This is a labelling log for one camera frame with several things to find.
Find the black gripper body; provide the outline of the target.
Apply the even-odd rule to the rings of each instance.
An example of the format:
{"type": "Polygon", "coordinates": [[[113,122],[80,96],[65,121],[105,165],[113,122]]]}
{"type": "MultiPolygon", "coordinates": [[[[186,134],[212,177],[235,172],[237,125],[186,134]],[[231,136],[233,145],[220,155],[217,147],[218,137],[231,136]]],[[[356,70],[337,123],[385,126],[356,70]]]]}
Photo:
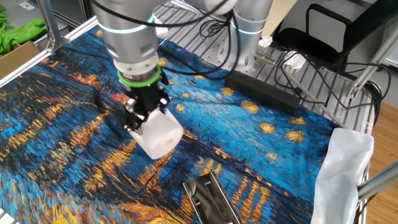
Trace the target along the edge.
{"type": "Polygon", "coordinates": [[[132,82],[121,77],[121,84],[126,96],[129,99],[136,99],[141,104],[144,114],[151,113],[158,108],[160,91],[165,90],[157,77],[144,82],[132,82]]]}

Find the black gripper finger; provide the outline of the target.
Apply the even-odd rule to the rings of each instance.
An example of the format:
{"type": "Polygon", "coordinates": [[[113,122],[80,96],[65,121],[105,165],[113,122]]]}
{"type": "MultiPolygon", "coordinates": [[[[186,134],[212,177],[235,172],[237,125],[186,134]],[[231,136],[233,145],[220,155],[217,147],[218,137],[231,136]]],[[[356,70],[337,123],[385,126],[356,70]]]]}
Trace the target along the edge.
{"type": "Polygon", "coordinates": [[[124,129],[129,132],[142,134],[141,125],[144,122],[144,110],[141,104],[134,98],[127,100],[125,105],[126,124],[124,129]]]}
{"type": "Polygon", "coordinates": [[[170,97],[166,90],[160,91],[159,109],[162,113],[165,113],[168,105],[170,104],[170,97]]]}

